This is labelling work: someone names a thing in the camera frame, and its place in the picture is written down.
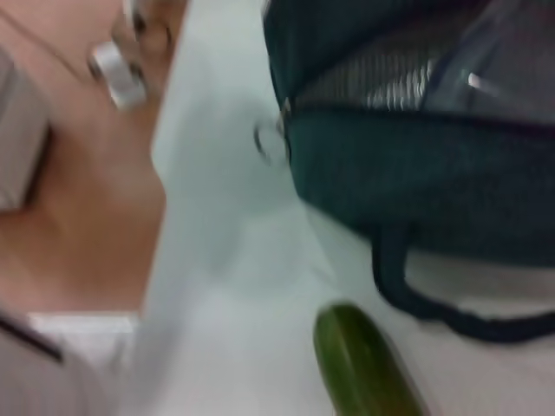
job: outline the bag strap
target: bag strap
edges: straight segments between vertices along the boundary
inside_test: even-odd
[[[405,263],[408,227],[380,226],[372,237],[375,284],[394,307],[429,322],[443,322],[454,332],[481,341],[511,344],[555,334],[555,312],[527,318],[483,319],[428,299],[408,286]]]

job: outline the zipper pull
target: zipper pull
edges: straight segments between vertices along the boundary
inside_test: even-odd
[[[289,165],[291,162],[291,148],[289,146],[289,141],[285,138],[285,123],[289,119],[290,115],[291,101],[287,98],[281,107],[279,118],[276,123],[268,124],[259,122],[254,127],[254,144],[257,147],[258,153],[262,156],[262,159],[270,166],[277,165],[278,163],[276,162],[280,159],[281,161],[279,162],[279,165]],[[275,142],[277,138],[279,138],[279,141],[284,144],[284,156],[275,160],[270,153],[279,153],[280,151],[274,150],[269,152],[266,147],[268,144]]]
[[[289,119],[291,115],[291,102],[289,97],[285,99],[283,106],[281,107],[281,111],[279,112],[279,119],[277,119],[277,130],[285,139],[285,122]]]

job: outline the green cucumber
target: green cucumber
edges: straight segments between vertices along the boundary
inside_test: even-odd
[[[379,330],[356,306],[323,310],[314,346],[338,416],[424,414]]]

